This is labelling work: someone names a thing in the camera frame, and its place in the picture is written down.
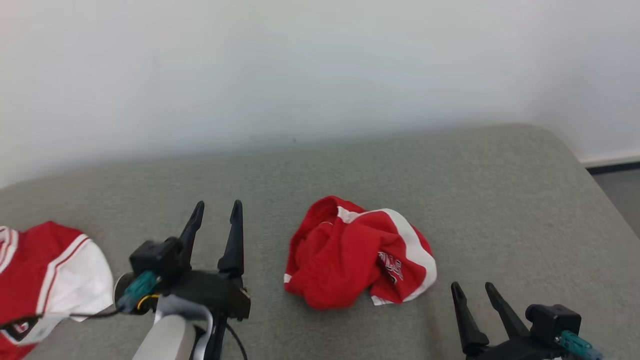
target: black baseboard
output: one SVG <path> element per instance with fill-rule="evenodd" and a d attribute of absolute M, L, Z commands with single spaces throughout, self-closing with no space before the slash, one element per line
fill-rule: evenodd
<path fill-rule="evenodd" d="M 608 172 L 635 170 L 637 168 L 640 168 L 640 161 L 636 161 L 633 163 L 606 165 L 603 167 L 589 167 L 587 168 L 587 171 L 591 175 L 598 175 L 598 174 L 606 174 Z"/>

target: gray floor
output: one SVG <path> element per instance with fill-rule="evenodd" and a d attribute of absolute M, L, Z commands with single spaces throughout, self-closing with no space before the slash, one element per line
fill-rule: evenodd
<path fill-rule="evenodd" d="M 593 178 L 640 236 L 640 169 L 610 172 Z"/>

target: red stripe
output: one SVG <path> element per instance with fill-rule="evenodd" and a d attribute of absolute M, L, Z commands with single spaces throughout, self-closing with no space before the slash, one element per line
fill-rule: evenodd
<path fill-rule="evenodd" d="M 4 254 L 2 255 L 2 259 L 0 259 L 0 266 L 2 266 L 2 264 L 4 263 L 4 259 L 6 258 L 7 254 L 9 254 L 9 246 L 11 246 L 11 238 L 12 238 L 13 231 L 11 231 L 11 229 L 9 228 L 7 228 L 6 230 L 9 233 L 9 236 L 7 237 L 6 247 L 4 248 Z"/>
<path fill-rule="evenodd" d="M 80 249 L 80 246 L 82 246 L 82 244 L 84 244 L 87 240 L 89 240 L 89 237 L 85 237 L 83 241 L 80 241 L 80 243 L 78 244 L 78 246 L 76 246 L 76 248 L 71 252 L 71 254 L 69 254 L 69 256 L 67 256 L 63 261 L 61 261 L 59 264 L 56 265 L 56 268 L 54 269 L 53 272 L 53 279 L 51 279 L 51 285 L 49 286 L 49 289 L 47 290 L 47 300 L 45 300 L 44 302 L 44 307 L 42 308 L 42 312 L 46 313 L 47 312 L 47 303 L 49 302 L 49 294 L 51 294 L 51 289 L 53 288 L 53 284 L 56 283 L 56 276 L 58 274 L 58 267 L 60 267 L 60 265 L 64 264 L 67 262 L 67 260 L 69 260 L 78 249 Z"/>

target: teal cable connector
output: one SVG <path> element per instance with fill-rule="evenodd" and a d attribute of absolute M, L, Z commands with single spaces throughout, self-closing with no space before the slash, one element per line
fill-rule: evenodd
<path fill-rule="evenodd" d="M 602 360 L 604 356 L 601 352 L 594 349 L 586 340 L 583 340 L 571 331 L 563 331 L 560 335 L 558 343 L 571 353 L 578 355 L 584 360 Z"/>
<path fill-rule="evenodd" d="M 145 271 L 134 280 L 118 300 L 118 309 L 123 313 L 130 313 L 138 305 L 138 301 L 145 295 L 150 295 L 158 284 L 157 276 L 151 271 Z"/>

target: black cable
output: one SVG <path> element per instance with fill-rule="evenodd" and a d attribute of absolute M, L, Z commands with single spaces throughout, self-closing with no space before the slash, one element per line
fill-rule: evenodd
<path fill-rule="evenodd" d="M 236 332 L 231 328 L 231 325 L 229 325 L 228 323 L 227 323 L 227 330 L 229 330 L 229 332 L 234 337 L 234 339 L 236 339 L 236 343 L 238 343 L 238 347 L 240 348 L 240 351 L 242 352 L 242 358 L 244 360 L 248 360 L 248 358 L 246 356 L 246 351 L 244 350 L 244 345 L 242 345 L 242 341 L 240 341 L 240 338 L 238 338 L 238 334 L 236 334 Z"/>
<path fill-rule="evenodd" d="M 80 318 L 89 318 L 89 319 L 99 319 L 99 318 L 110 318 L 112 316 L 115 316 L 117 314 L 120 314 L 121 309 L 115 309 L 112 311 L 107 311 L 104 313 L 97 313 L 97 314 L 83 314 L 83 313 L 70 313 L 70 314 L 65 314 L 65 313 L 60 313 L 61 315 L 65 315 L 68 317 L 71 316 L 77 316 Z M 33 320 L 38 320 L 41 319 L 43 316 L 45 315 L 55 315 L 56 313 L 44 313 L 44 314 L 35 314 L 35 315 L 29 315 L 29 316 L 23 316 L 21 318 L 17 318 L 17 319 L 13 319 L 7 323 L 4 323 L 2 325 L 0 325 L 0 329 L 6 329 L 11 325 L 14 324 L 20 324 L 20 323 L 25 323 L 25 322 L 31 322 Z"/>

